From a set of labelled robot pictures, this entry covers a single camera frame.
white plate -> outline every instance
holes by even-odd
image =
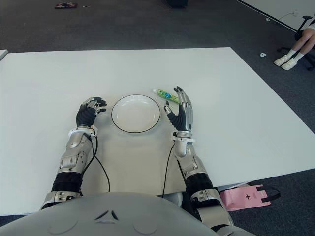
[[[123,97],[113,107],[114,124],[128,133],[141,133],[153,128],[160,118],[158,104],[143,95]]]

green tube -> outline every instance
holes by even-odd
[[[156,88],[152,89],[152,91],[164,99],[167,99],[167,100],[170,100],[179,104],[179,100],[177,96],[171,95],[163,90],[156,89]]]

person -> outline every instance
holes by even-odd
[[[274,64],[281,66],[284,70],[292,69],[306,53],[315,45],[315,23],[309,25],[302,33],[302,37],[294,44],[288,54],[274,61]]]

floor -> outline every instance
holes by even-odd
[[[303,59],[291,71],[272,63],[282,56],[278,47],[294,43],[294,33],[236,0],[190,0],[183,9],[165,0],[78,0],[77,9],[63,10],[55,10],[56,3],[2,0],[0,49],[231,47],[315,132],[315,72]],[[310,170],[256,181],[278,187],[282,197],[268,207],[232,212],[236,225],[258,235],[315,235],[314,177]],[[8,220],[0,217],[0,225]]]

black strap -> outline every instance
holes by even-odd
[[[256,189],[257,189],[257,191],[262,191],[262,190],[275,190],[275,191],[278,192],[277,194],[275,194],[275,195],[273,195],[273,196],[269,196],[269,197],[267,197],[267,198],[262,198],[261,201],[262,201],[263,203],[265,203],[265,202],[270,202],[270,201],[275,200],[275,199],[277,199],[277,198],[279,198],[279,197],[281,196],[280,191],[279,191],[278,189],[274,188],[274,187],[271,187],[271,186],[262,186],[262,187],[257,187]]]

